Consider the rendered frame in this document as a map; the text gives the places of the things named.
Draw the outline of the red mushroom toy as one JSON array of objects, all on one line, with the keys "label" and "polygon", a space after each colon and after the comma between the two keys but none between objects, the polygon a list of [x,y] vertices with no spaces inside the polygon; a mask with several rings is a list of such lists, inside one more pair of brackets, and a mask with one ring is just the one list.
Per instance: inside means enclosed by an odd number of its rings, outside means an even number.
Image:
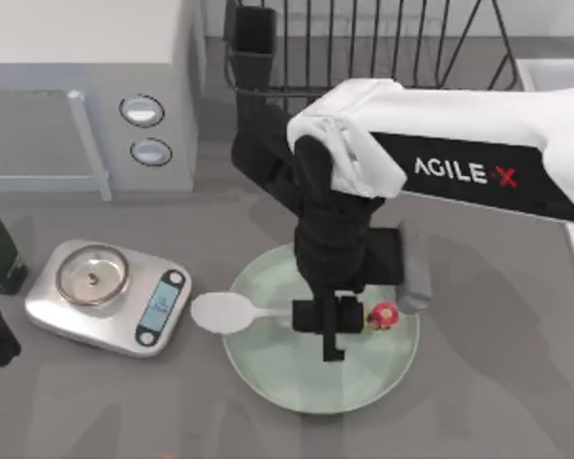
[{"label": "red mushroom toy", "polygon": [[399,319],[400,312],[395,302],[380,302],[366,314],[365,326],[373,330],[389,330]]}]

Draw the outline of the pale green plate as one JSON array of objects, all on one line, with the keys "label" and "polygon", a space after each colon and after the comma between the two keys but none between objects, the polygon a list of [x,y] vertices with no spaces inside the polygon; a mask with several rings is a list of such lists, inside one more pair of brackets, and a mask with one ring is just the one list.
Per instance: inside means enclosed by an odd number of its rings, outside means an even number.
[{"label": "pale green plate", "polygon": [[[311,295],[290,244],[260,254],[231,290],[268,309]],[[289,318],[257,320],[225,336],[223,345],[234,371],[260,397],[295,412],[330,415],[374,404],[394,389],[415,359],[420,328],[419,316],[402,315],[389,330],[343,335],[339,362],[324,361],[321,336],[295,332]]]}]

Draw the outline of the white spoon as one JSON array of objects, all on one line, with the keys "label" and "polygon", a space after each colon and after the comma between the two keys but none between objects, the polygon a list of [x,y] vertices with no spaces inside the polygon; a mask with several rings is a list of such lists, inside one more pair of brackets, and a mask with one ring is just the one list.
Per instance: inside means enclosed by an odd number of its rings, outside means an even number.
[{"label": "white spoon", "polygon": [[292,310],[259,308],[234,292],[198,295],[190,303],[190,315],[197,326],[218,335],[242,332],[262,318],[291,318]]}]

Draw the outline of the round microwave knob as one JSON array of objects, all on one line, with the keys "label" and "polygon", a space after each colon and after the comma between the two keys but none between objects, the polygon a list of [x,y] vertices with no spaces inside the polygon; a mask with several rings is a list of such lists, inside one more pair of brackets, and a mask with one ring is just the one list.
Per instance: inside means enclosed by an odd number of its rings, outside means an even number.
[{"label": "round microwave knob", "polygon": [[162,167],[168,164],[173,157],[170,146],[156,138],[133,142],[129,152],[134,161],[147,167]]},{"label": "round microwave knob", "polygon": [[123,98],[119,112],[129,124],[140,128],[151,128],[160,124],[166,114],[164,106],[148,95]]}]

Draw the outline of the silver kitchen scale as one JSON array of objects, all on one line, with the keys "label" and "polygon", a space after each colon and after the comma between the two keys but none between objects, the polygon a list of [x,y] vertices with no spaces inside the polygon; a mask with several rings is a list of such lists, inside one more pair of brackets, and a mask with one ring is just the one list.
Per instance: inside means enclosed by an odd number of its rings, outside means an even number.
[{"label": "silver kitchen scale", "polygon": [[59,244],[25,298],[37,326],[136,358],[167,345],[191,294],[185,267],[124,247],[72,239]]}]

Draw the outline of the black utensil holder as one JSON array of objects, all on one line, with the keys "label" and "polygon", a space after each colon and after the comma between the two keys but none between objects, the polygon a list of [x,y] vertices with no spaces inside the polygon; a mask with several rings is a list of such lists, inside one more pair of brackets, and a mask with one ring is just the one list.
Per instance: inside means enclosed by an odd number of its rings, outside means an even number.
[{"label": "black utensil holder", "polygon": [[224,40],[238,91],[265,92],[275,56],[276,11],[226,0]]}]

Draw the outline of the microwave door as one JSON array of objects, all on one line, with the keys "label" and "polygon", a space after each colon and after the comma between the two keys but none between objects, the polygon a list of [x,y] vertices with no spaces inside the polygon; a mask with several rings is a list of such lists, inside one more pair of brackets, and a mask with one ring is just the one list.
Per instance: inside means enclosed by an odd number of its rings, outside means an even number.
[{"label": "microwave door", "polygon": [[96,192],[63,90],[0,90],[0,192]]}]

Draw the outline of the pale microwave oven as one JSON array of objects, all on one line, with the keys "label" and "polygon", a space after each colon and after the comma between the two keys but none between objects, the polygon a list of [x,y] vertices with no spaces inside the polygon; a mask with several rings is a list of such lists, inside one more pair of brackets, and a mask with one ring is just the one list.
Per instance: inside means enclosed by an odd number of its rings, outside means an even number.
[{"label": "pale microwave oven", "polygon": [[[0,0],[0,90],[83,93],[113,197],[193,189],[206,63],[201,0]],[[164,106],[160,124],[123,119],[137,95]],[[170,146],[168,164],[132,159],[147,138]]]}]

